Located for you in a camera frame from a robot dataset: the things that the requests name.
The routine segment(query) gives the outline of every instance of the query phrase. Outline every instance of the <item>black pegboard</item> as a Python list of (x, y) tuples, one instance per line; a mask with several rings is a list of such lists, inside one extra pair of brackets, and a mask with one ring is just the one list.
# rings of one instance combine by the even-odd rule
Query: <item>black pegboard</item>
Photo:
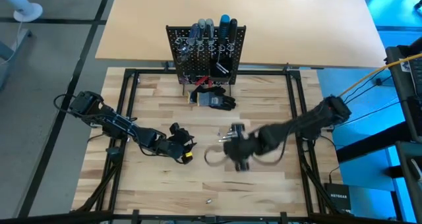
[[(210, 73), (214, 74), (217, 71), (215, 67), (215, 62), (218, 58), (218, 27), (214, 28), (215, 50), (213, 51), (213, 56), (211, 57), (211, 51), (208, 49), (208, 34), (204, 32), (204, 50), (199, 51), (198, 53), (198, 44), (195, 43), (189, 58), (183, 63), (180, 63), (180, 60), (178, 60), (178, 56), (180, 56), (180, 50), (178, 49), (181, 43), (186, 44), (186, 39), (188, 39), (189, 37), (191, 27), (166, 26), (166, 31), (167, 36), (169, 38), (171, 54), (173, 55), (173, 62), (175, 64), (177, 77), (179, 79), (180, 84), (194, 84), (202, 76), (210, 76)], [(231, 52), (231, 57), (229, 55), (230, 52), (227, 50), (228, 38), (226, 38), (226, 44), (224, 45), (226, 50), (220, 53), (220, 64), (222, 64), (224, 67), (227, 67), (227, 70), (230, 71), (230, 78), (226, 78), (227, 80), (225, 80), (224, 78), (219, 78), (221, 79), (219, 80), (214, 77), (214, 84), (235, 84), (237, 70), (239, 68), (240, 57), (242, 53), (243, 42), (245, 40), (245, 34), (246, 26), (237, 27), (234, 50)]]

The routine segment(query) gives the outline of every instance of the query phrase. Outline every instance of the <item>light wood tabletop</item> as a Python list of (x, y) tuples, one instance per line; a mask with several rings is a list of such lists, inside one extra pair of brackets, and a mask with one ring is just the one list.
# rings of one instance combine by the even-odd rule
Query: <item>light wood tabletop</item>
[(172, 61), (168, 26), (228, 14), (246, 26), (241, 63), (383, 66), (386, 54), (365, 0), (115, 0), (97, 59)]
[[(105, 103), (114, 108), (124, 70), (109, 68), (105, 78), (102, 96)], [(304, 70), (301, 74), (310, 109), (322, 99), (317, 74), (314, 70)], [(137, 144), (130, 141), (124, 156), (116, 213), (130, 214), (133, 209), (138, 209), (145, 215), (277, 216), (281, 211), (291, 217), (307, 215), (294, 135), (289, 137), (284, 157), (276, 166), (262, 166), (250, 161), (251, 170), (238, 173), (231, 161), (220, 167), (210, 167), (205, 163), (205, 149), (219, 144), (218, 140), (231, 123), (245, 123), (249, 131), (291, 118), (284, 76), (239, 75), (231, 93), (237, 100), (233, 111), (197, 107), (187, 104), (175, 74), (140, 75), (133, 107), (133, 116), (138, 117), (136, 123), (169, 136), (170, 125), (178, 122), (195, 136), (194, 141), (198, 144), (193, 148), (193, 160), (188, 165), (180, 165), (168, 157), (147, 157), (141, 154)], [(296, 91), (295, 97), (300, 111)], [(101, 129), (93, 129), (91, 136), (100, 133)], [(100, 183), (108, 144), (109, 138), (105, 136), (88, 143), (74, 209), (83, 205)], [(281, 146), (261, 159), (274, 161), (280, 150)], [(338, 166), (335, 149), (329, 141), (320, 138), (316, 141), (315, 152), (322, 182), (328, 182), (329, 172)], [(209, 160), (220, 158), (222, 154), (210, 154)], [(333, 172), (332, 178), (336, 183), (342, 182), (338, 170)], [(314, 210), (318, 211), (315, 189), (310, 184)], [(110, 185), (105, 196), (105, 209), (109, 193)], [(212, 200), (209, 204), (206, 203), (208, 199)]]

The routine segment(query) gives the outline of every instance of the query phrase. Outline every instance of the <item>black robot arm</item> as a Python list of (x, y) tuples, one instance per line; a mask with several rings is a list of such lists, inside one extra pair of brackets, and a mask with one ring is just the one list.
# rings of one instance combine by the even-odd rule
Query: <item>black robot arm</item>
[(129, 135), (140, 146), (153, 155), (172, 157), (179, 163), (188, 163), (192, 160), (194, 136), (187, 130), (180, 128), (177, 123), (170, 127), (171, 136), (153, 128), (142, 128), (136, 125), (134, 118), (126, 118), (117, 114), (113, 108), (104, 103), (104, 99), (94, 92), (80, 92), (69, 106), (69, 113), (80, 118), (84, 123), (102, 125), (103, 133), (114, 139), (126, 139)]
[(301, 137), (314, 140), (320, 136), (323, 127), (344, 123), (351, 115), (339, 97), (324, 98), (314, 109), (285, 123), (265, 125), (252, 131), (246, 137), (238, 126), (232, 126), (228, 141), (224, 142), (224, 153), (235, 162), (236, 169), (248, 170), (247, 159), (252, 155), (264, 155), (278, 148), (291, 133), (299, 132)]

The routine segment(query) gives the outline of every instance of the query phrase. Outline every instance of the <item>black glove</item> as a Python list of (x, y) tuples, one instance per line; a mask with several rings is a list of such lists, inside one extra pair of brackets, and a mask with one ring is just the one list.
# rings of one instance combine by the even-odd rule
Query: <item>black glove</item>
[(236, 107), (235, 98), (225, 96), (226, 90), (221, 87), (203, 88), (198, 86), (193, 92), (189, 92), (189, 103), (197, 103), (198, 106), (209, 106), (214, 109), (231, 111)]

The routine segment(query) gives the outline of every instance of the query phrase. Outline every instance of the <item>yellow cable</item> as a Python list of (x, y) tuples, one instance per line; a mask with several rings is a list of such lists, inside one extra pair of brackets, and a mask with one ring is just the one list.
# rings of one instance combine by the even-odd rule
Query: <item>yellow cable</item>
[(370, 76), (374, 75), (375, 73), (377, 73), (377, 72), (379, 72), (379, 71), (381, 71), (381, 70), (387, 69), (387, 68), (389, 68), (389, 67), (393, 67), (393, 66), (395, 66), (395, 65), (397, 65), (397, 64), (400, 64), (400, 63), (403, 63), (403, 62), (406, 62), (406, 61), (410, 61), (410, 60), (412, 60), (412, 59), (417, 59), (418, 57), (422, 57), (422, 53), (417, 54), (417, 55), (414, 55), (414, 56), (407, 57), (407, 58), (405, 58), (405, 59), (402, 59), (402, 60), (399, 60), (399, 61), (396, 61), (396, 62), (393, 62), (393, 63), (388, 63), (387, 65), (385, 65), (385, 66), (383, 66), (383, 67), (381, 67), (381, 68), (379, 68), (379, 69), (377, 69), (377, 70), (375, 70), (375, 71), (373, 71), (373, 72), (369, 73), (368, 75), (364, 76), (361, 80), (357, 81), (355, 84), (353, 84), (351, 87), (349, 87), (349, 88), (348, 88), (347, 90), (345, 90), (343, 93), (341, 93), (339, 96), (343, 96), (344, 94), (348, 93), (351, 89), (353, 89), (353, 88), (354, 88), (355, 86), (357, 86), (359, 83), (363, 82), (365, 79), (367, 79), (368, 77), (370, 77)]

